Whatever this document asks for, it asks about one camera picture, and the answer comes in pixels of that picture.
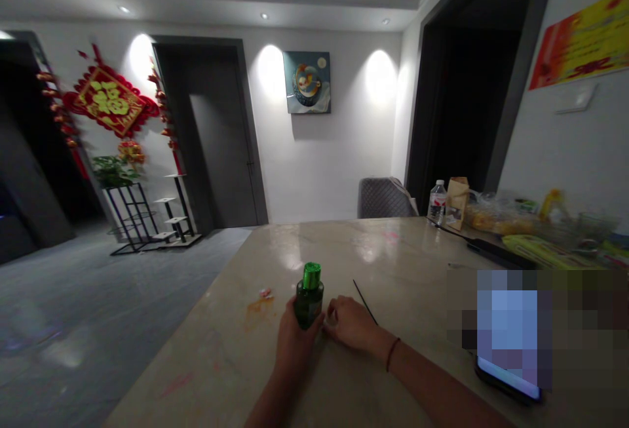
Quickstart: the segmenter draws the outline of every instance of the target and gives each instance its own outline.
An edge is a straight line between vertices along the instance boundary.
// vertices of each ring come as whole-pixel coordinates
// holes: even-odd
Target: hand
[[[273,376],[286,383],[297,383],[306,372],[316,335],[325,317],[325,314],[321,312],[308,330],[302,330],[295,316],[293,307],[295,299],[296,297],[293,296],[286,303],[286,310],[280,320],[273,370]]]
[[[351,297],[338,296],[330,301],[328,320],[323,330],[336,341],[350,348],[367,351],[378,359],[386,360],[395,336],[380,328],[367,309]]]

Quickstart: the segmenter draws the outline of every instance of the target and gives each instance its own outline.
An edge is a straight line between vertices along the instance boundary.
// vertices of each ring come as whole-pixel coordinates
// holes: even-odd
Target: marble table
[[[465,289],[459,286],[457,296],[448,285],[453,269],[448,263],[457,264],[458,272],[467,272],[473,282],[476,269],[496,265],[424,218],[387,218],[255,230],[105,426],[241,427],[271,373],[284,304],[308,261],[322,266],[324,307],[339,294],[360,302],[355,279],[381,326],[518,426],[585,426],[615,410],[585,389],[555,390],[542,406],[525,408],[482,383],[472,356],[448,340],[448,330],[461,325],[448,308],[452,302],[469,305]],[[266,287],[273,289],[274,298],[260,300],[258,292]],[[431,425],[380,364],[319,337],[290,426]]]

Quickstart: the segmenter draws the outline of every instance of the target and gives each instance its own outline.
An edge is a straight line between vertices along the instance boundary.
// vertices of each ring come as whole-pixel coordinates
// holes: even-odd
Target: framed picture
[[[330,113],[330,53],[284,51],[288,113]]]

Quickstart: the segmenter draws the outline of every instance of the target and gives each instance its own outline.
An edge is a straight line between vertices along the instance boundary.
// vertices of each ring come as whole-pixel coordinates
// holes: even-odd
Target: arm
[[[299,381],[308,369],[308,360],[325,314],[322,312],[308,331],[303,331],[297,323],[294,302],[295,297],[286,304],[277,336],[275,367],[245,428],[280,426],[292,406]]]
[[[337,322],[324,327],[328,335],[349,347],[367,351],[386,367],[397,338],[376,325],[365,307],[351,297],[339,296],[330,302],[328,316]],[[403,341],[391,353],[389,372],[438,426],[511,426],[478,395]]]

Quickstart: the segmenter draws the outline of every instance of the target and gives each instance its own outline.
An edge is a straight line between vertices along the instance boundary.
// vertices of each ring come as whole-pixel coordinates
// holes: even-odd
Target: doorway
[[[154,38],[198,229],[267,223],[242,42]]]
[[[427,211],[438,179],[496,191],[547,0],[441,0],[421,26],[407,188]]]
[[[39,64],[28,41],[0,43],[0,197],[2,229],[24,249],[74,238],[78,227],[104,222],[96,194],[67,148],[50,100],[41,94]],[[9,233],[5,228],[11,226]]]

